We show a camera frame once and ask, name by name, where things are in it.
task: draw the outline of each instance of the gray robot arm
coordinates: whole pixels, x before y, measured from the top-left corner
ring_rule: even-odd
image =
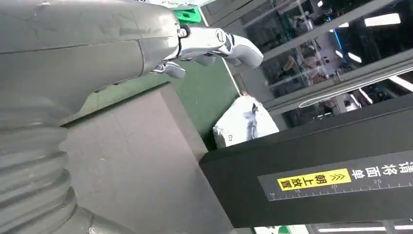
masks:
[[[1,0],[0,31],[0,234],[131,233],[76,205],[59,120],[107,85],[184,76],[175,60],[262,61],[246,40],[181,27],[169,9],[136,1]]]

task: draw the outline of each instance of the fluorescent light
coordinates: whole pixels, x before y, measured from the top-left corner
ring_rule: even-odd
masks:
[[[388,24],[398,24],[400,23],[400,17],[398,13],[387,14],[372,18],[367,18],[364,20],[367,27],[378,26],[378,25],[388,25]]]
[[[350,94],[350,97],[353,99],[353,101],[356,103],[357,107],[361,107],[360,102],[357,101],[356,97],[352,94]]]
[[[349,26],[348,23],[344,23],[344,24],[342,24],[342,25],[339,25],[338,27],[339,27],[339,28],[347,28],[348,26]]]
[[[398,76],[389,77],[389,80],[391,80],[394,83],[396,83],[396,84],[404,87],[405,89],[410,90],[411,92],[413,92],[413,84],[412,83],[410,83],[410,82],[408,82],[408,81],[406,81],[406,80],[404,80],[404,79],[402,79]]]
[[[396,230],[411,230],[413,229],[413,225],[396,225],[394,226]]]
[[[340,57],[343,58],[343,54],[341,54],[339,51],[336,50],[336,54]]]
[[[361,88],[358,88],[361,94],[369,101],[370,104],[373,104],[373,100],[367,95],[366,92],[364,92]]]
[[[321,233],[333,232],[368,232],[368,231],[385,231],[385,227],[370,227],[370,228],[322,228],[319,229]]]
[[[353,55],[352,53],[348,53],[348,54],[349,54],[349,57],[350,57],[352,60],[361,63],[361,58],[360,58],[359,56]]]

